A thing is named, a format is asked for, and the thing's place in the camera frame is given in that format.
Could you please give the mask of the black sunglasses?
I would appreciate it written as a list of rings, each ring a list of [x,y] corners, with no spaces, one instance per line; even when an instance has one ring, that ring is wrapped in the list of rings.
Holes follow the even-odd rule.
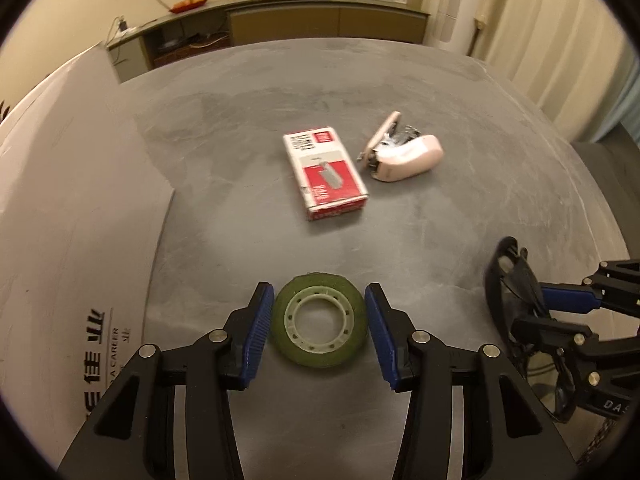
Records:
[[[509,360],[525,380],[529,380],[529,361],[541,352],[541,348],[536,344],[518,342],[512,335],[511,326],[517,318],[526,315],[553,320],[544,305],[541,286],[527,257],[527,249],[518,248],[515,237],[503,237],[498,241],[484,275],[485,298],[492,322],[506,347]],[[564,356],[552,351],[551,359],[558,373],[555,385],[533,384],[532,388],[539,400],[549,391],[553,392],[554,408],[547,408],[547,412],[555,422],[566,424],[576,410],[576,385]]]

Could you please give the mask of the green tape roll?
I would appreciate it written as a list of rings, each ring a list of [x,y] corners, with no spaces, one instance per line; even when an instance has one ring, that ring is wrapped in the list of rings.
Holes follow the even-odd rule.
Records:
[[[351,361],[367,340],[361,292],[329,273],[296,276],[273,305],[271,340],[295,364],[326,370]]]

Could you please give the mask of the large white cardboard box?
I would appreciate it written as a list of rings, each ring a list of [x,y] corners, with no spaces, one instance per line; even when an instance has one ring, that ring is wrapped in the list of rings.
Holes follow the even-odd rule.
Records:
[[[140,347],[174,194],[123,93],[95,46],[1,125],[1,396],[52,465]]]

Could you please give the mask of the pink white stapler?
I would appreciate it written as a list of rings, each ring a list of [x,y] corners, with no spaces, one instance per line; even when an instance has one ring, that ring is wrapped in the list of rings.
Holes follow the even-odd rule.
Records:
[[[436,136],[413,126],[400,124],[401,112],[394,110],[378,127],[357,157],[373,179],[398,182],[435,168],[445,152]]]

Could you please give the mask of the cream curtain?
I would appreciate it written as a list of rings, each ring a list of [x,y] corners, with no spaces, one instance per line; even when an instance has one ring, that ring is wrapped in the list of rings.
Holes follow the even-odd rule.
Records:
[[[473,54],[509,79],[567,141],[597,134],[637,64],[602,0],[494,0]]]

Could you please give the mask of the red white staples box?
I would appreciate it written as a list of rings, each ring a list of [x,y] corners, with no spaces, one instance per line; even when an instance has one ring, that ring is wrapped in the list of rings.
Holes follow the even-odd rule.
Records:
[[[331,127],[283,136],[307,219],[320,220],[362,209],[369,193],[352,158]]]

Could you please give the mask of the white standing air conditioner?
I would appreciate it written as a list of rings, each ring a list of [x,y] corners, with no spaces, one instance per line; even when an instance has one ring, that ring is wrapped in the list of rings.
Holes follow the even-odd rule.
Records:
[[[495,0],[422,0],[428,15],[424,44],[469,54],[476,35],[487,25]]]

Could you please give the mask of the white power strip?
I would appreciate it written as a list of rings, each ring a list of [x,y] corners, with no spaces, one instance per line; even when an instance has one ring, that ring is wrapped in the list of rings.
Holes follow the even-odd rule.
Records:
[[[127,21],[122,15],[116,16],[110,26],[110,30],[106,36],[106,42],[114,41],[122,36],[126,36],[132,31]]]

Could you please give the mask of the grey TV cabinet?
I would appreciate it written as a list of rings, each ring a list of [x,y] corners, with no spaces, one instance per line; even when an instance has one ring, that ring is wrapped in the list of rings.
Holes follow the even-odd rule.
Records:
[[[366,38],[422,44],[430,16],[374,0],[229,0],[150,21],[108,40],[119,79],[244,44],[300,38]]]

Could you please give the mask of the red fruit bowl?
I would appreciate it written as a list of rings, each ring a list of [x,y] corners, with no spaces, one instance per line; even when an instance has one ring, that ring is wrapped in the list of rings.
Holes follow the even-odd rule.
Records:
[[[182,0],[180,2],[175,3],[171,8],[170,12],[172,14],[180,14],[186,11],[191,11],[199,8],[200,6],[204,6],[204,4],[208,0]]]

